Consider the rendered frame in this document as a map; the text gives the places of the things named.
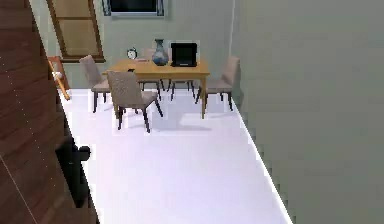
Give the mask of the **light wooden dining table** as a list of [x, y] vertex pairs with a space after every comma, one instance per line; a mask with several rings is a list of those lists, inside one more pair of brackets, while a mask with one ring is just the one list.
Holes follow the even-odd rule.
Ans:
[[201, 118], [204, 118], [206, 108], [206, 79], [210, 75], [208, 65], [204, 60], [198, 61], [196, 67], [172, 67], [170, 63], [165, 66], [158, 66], [152, 61], [138, 62], [132, 59], [123, 59], [104, 71], [103, 75], [108, 75], [111, 72], [128, 72], [129, 70], [132, 70], [136, 75], [137, 81], [150, 79], [199, 80], [202, 88]]

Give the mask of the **black open laptop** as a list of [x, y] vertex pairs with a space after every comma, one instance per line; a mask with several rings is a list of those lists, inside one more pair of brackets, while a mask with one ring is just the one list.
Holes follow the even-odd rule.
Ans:
[[173, 67], [196, 67], [197, 44], [196, 43], [172, 43]]

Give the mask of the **blue grey ceramic vase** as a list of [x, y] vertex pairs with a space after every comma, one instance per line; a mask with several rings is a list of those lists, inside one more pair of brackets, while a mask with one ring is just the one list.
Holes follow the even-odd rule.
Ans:
[[163, 39], [155, 40], [156, 49], [154, 54], [152, 55], [152, 61], [157, 66], [165, 66], [169, 61], [169, 57], [167, 52], [164, 49], [163, 42], [164, 42]]

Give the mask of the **orange wooden chair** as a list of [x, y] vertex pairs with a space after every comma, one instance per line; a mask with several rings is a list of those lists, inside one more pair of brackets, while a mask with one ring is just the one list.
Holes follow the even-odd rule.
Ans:
[[48, 56], [47, 59], [56, 86], [61, 90], [64, 98], [69, 101], [71, 99], [70, 95], [68, 94], [70, 87], [66, 78], [64, 67], [61, 62], [61, 57]]

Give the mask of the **brown framed window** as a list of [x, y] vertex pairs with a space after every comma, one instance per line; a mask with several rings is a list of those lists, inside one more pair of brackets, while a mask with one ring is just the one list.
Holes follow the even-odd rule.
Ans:
[[59, 43], [62, 61], [78, 63], [91, 55], [104, 63], [93, 0], [46, 0]]

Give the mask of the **dark brown wooden room door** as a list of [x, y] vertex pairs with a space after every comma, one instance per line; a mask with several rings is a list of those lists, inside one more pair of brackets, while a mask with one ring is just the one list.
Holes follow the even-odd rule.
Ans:
[[55, 150], [72, 137], [29, 0], [0, 0], [0, 224], [99, 224]]

